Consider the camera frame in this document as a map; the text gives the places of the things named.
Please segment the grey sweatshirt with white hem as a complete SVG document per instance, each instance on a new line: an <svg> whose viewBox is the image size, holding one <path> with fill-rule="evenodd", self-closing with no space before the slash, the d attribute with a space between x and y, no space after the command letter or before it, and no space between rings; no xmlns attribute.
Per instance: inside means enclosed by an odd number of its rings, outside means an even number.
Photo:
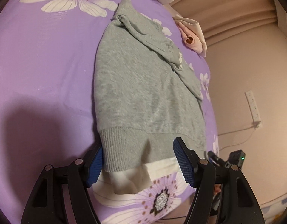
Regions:
<svg viewBox="0 0 287 224"><path fill-rule="evenodd" d="M173 168L180 137L206 148L200 81L162 27L122 0L99 43L94 70L97 130L114 192L135 194Z"/></svg>

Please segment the folded pink garment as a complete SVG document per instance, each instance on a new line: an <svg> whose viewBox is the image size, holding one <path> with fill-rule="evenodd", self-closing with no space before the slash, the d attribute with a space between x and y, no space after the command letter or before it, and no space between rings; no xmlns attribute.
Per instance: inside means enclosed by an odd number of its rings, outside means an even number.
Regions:
<svg viewBox="0 0 287 224"><path fill-rule="evenodd" d="M205 58L207 53L207 44L203 31L198 21L181 17L179 14L173 17L175 24L181 33L183 43L195 51L199 56Z"/></svg>

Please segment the pink beige curtain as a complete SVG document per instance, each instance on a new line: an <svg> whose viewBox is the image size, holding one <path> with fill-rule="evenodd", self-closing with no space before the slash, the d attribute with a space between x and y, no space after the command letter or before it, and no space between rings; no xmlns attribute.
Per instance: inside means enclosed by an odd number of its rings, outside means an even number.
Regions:
<svg viewBox="0 0 287 224"><path fill-rule="evenodd" d="M274 0L175 0L170 5L199 22L208 46L277 22Z"/></svg>

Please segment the purple floral bed sheet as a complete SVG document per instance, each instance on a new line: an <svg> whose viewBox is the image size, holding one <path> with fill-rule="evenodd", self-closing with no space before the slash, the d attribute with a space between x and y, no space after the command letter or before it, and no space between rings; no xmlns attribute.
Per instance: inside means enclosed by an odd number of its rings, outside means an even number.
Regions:
<svg viewBox="0 0 287 224"><path fill-rule="evenodd" d="M0 13L0 209L20 223L30 192L47 164L66 166L94 143L92 79L98 43L114 12L99 15L58 0L9 0ZM187 49L169 12L156 0L131 0L160 22L203 85L206 61Z"/></svg>

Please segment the white wall power strip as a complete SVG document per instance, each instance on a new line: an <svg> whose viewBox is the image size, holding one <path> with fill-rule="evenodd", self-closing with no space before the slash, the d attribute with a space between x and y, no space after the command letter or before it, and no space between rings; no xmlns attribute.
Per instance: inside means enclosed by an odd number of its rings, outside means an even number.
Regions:
<svg viewBox="0 0 287 224"><path fill-rule="evenodd" d="M255 128L259 128L262 125L262 120L260 118L260 112L257 107L257 103L255 97L253 95L252 90L246 91L245 96L249 105L250 113L253 120L253 125Z"/></svg>

